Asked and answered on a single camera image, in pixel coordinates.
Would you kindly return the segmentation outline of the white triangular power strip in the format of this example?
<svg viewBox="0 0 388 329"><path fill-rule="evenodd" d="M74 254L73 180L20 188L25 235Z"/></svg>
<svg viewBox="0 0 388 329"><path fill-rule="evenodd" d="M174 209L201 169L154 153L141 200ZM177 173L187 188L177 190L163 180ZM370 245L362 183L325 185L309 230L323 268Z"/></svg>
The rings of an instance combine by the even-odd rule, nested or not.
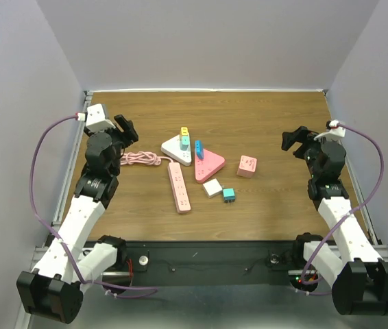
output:
<svg viewBox="0 0 388 329"><path fill-rule="evenodd" d="M189 136L184 136L183 139L185 139L186 142L181 142L180 136L176 135L163 142L160 149L164 154L173 160L176 160L180 164L188 167L192 162L191 140Z"/></svg>

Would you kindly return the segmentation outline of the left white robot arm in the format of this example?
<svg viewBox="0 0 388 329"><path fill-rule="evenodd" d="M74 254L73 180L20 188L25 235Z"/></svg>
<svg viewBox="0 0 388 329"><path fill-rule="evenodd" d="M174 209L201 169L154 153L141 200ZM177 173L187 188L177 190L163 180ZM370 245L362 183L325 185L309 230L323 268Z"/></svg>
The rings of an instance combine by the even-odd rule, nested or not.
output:
<svg viewBox="0 0 388 329"><path fill-rule="evenodd" d="M107 268L119 270L126 265L123 239L103 236L86 256L82 249L119 185L123 152L138 141L133 122L121 114L113 120L83 112L73 118L85 122L88 142L70 208L58 230L46 225L54 237L51 245L33 269L22 271L16 281L26 313L64 324L77 317L85 292Z"/></svg>

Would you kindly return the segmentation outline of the blue plug adapter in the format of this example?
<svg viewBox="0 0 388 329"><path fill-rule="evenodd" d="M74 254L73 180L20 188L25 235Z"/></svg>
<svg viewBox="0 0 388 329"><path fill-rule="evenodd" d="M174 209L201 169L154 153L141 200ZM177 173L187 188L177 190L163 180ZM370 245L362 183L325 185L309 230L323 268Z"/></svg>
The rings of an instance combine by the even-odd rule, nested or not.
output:
<svg viewBox="0 0 388 329"><path fill-rule="evenodd" d="M198 159L203 160L204 159L204 146L201 140L195 141L195 155Z"/></svg>

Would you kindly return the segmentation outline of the pink cube adapter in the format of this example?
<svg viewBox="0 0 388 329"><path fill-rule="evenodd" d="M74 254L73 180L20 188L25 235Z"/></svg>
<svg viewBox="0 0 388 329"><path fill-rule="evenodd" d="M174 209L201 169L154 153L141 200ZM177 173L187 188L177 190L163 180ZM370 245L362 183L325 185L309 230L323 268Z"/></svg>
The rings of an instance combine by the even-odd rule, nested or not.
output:
<svg viewBox="0 0 388 329"><path fill-rule="evenodd" d="M237 169L237 175L244 178L251 178L256 172L256 165L256 158L242 155Z"/></svg>

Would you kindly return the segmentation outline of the aluminium frame rail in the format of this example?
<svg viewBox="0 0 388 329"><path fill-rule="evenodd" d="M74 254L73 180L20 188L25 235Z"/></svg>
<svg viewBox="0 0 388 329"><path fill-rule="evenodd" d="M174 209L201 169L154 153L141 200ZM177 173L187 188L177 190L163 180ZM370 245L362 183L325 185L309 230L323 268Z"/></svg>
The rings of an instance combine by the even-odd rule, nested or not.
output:
<svg viewBox="0 0 388 329"><path fill-rule="evenodd" d="M71 156L75 148L75 137L79 122L69 119L52 128L40 146L36 157L34 172L31 171L34 151L43 132L53 123L71 116L82 109L84 93L81 88L69 90L61 88L52 93L45 92L44 98L37 103L32 113L28 129L29 146L27 165L25 169L24 205L27 208L25 220L28 255L25 257L24 270L31 268L31 262L36 247L43 244L49 231L39 223L29 196L29 179L33 178L33 193L36 210L47 223L54 219L59 201L64 195L64 181L70 173Z"/></svg>

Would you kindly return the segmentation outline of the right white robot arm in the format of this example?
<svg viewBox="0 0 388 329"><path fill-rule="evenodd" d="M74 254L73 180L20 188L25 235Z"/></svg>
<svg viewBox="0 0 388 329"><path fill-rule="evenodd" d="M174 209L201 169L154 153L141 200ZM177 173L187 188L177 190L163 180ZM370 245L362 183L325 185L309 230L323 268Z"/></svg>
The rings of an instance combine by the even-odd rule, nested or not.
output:
<svg viewBox="0 0 388 329"><path fill-rule="evenodd" d="M325 237L296 237L290 259L302 272L291 284L297 292L318 295L317 284L324 280L339 314L387 316L388 261L374 249L354 215L366 202L352 207L340 179L346 151L339 141L348 130L332 120L323 133L301 126L282 134L282 150L300 144L293 155L305 161L311 175L309 199L330 229Z"/></svg>

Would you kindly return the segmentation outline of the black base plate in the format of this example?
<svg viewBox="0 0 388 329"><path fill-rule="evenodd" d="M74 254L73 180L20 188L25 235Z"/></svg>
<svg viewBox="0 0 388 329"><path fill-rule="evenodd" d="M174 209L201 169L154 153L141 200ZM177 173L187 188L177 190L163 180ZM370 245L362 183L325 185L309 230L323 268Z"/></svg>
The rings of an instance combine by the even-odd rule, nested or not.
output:
<svg viewBox="0 0 388 329"><path fill-rule="evenodd" d="M289 285L302 272L291 241L129 241L131 265L113 265L105 282L139 287Z"/></svg>

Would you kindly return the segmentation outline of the teal small plug adapter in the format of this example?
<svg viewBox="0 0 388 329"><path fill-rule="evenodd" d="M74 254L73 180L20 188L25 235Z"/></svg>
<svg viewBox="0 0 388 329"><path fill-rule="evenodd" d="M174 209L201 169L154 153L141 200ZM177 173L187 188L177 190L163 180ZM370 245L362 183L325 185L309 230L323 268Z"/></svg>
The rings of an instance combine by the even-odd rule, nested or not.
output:
<svg viewBox="0 0 388 329"><path fill-rule="evenodd" d="M236 194L233 188L224 188L222 190L223 201L225 203L232 203L236 200Z"/></svg>

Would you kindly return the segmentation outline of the pink long power strip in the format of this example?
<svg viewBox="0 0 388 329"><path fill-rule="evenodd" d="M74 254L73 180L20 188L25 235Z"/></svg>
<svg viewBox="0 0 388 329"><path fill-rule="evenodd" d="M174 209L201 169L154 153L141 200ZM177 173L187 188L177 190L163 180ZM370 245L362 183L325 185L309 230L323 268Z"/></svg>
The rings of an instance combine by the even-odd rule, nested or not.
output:
<svg viewBox="0 0 388 329"><path fill-rule="evenodd" d="M167 168L176 210L179 214L189 212L191 210L191 204L181 166L178 162L170 162Z"/></svg>

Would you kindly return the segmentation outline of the white cube charger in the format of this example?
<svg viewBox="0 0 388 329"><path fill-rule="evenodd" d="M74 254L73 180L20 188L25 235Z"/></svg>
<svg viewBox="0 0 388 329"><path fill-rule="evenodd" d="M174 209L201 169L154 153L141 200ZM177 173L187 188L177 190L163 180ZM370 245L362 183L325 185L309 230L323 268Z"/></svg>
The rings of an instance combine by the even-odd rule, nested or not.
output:
<svg viewBox="0 0 388 329"><path fill-rule="evenodd" d="M222 193L223 187L217 179L209 180L202 184L208 198L212 198Z"/></svg>

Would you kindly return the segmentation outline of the teal usb charger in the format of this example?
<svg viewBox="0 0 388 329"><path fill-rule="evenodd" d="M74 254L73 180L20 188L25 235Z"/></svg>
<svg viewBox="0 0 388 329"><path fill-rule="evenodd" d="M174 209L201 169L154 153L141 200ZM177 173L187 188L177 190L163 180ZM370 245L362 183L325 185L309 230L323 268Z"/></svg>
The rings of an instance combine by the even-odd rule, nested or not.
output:
<svg viewBox="0 0 388 329"><path fill-rule="evenodd" d="M182 151L187 151L190 147L190 137L189 135L180 135L180 149Z"/></svg>

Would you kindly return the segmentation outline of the pink triangular power strip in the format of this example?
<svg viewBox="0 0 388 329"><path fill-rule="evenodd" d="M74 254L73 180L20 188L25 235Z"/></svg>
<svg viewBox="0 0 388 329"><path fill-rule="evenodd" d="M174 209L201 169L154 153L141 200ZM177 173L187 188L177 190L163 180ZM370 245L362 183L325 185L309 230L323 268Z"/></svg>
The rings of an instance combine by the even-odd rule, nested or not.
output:
<svg viewBox="0 0 388 329"><path fill-rule="evenodd" d="M204 157L200 159L195 154L195 180L203 184L226 164L226 159L219 154L204 149Z"/></svg>

